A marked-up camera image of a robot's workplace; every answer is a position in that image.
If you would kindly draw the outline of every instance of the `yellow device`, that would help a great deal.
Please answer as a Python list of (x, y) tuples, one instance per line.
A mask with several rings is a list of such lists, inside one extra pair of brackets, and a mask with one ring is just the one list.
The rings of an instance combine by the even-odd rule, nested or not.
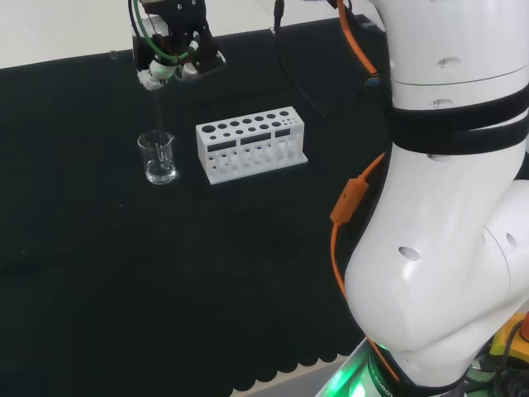
[[(512, 329), (520, 321), (524, 320), (526, 315), (524, 313), (516, 313), (512, 316), (507, 323), (500, 328), (496, 335), (494, 335), (493, 343), (490, 347), (490, 354), (492, 356), (503, 356), (505, 352), (505, 346)], [(515, 357), (519, 360), (523, 360), (529, 363), (529, 342), (527, 342), (520, 332), (516, 333), (516, 336), (512, 340), (511, 351), (509, 352), (510, 357)]]

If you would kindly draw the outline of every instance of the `green light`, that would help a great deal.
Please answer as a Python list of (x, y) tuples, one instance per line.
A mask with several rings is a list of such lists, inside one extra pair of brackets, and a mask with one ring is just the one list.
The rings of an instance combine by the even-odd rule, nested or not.
[(350, 392), (350, 397), (365, 397), (364, 386), (359, 383), (356, 387)]
[(341, 378), (343, 378), (344, 372), (338, 371), (336, 375), (332, 378), (331, 382), (329, 383), (327, 393), (330, 391), (332, 393), (336, 393), (341, 387), (344, 385), (345, 382), (340, 382)]

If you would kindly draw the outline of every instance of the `table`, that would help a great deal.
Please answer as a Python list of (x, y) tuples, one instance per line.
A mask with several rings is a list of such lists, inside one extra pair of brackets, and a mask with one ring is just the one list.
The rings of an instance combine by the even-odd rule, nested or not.
[[(359, 39), (385, 65), (384, 37)], [(0, 71), (0, 394), (228, 396), (361, 341), (328, 248), (336, 198), (387, 141), (361, 68), (336, 20), (284, 30), (324, 122), (269, 31), (219, 44), (222, 72), (160, 94), (182, 172), (164, 187), (136, 148), (155, 116), (129, 53)], [(194, 126), (289, 105), (308, 164), (211, 187)]]

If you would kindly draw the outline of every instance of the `glass beaker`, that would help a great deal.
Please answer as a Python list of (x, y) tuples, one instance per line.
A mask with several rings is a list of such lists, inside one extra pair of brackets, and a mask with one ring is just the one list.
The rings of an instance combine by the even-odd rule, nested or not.
[(151, 131), (138, 138), (145, 175), (152, 184), (168, 184), (178, 176), (173, 159), (174, 136)]

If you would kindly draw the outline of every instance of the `circular hole on robot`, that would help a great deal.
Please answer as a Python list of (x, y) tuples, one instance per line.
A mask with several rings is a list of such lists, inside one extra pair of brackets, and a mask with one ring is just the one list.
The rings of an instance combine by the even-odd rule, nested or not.
[(409, 246), (401, 246), (398, 248), (398, 251), (402, 256), (404, 256), (406, 259), (412, 262), (417, 262), (421, 259), (421, 255), (414, 250), (413, 248), (410, 248)]
[(517, 245), (516, 238), (514, 238), (514, 236), (511, 233), (507, 233), (505, 237), (507, 238), (507, 242), (509, 243), (509, 245), (513, 248), (516, 248), (516, 245)]
[(450, 161), (450, 155), (428, 155), (428, 158), (437, 163), (447, 163)]

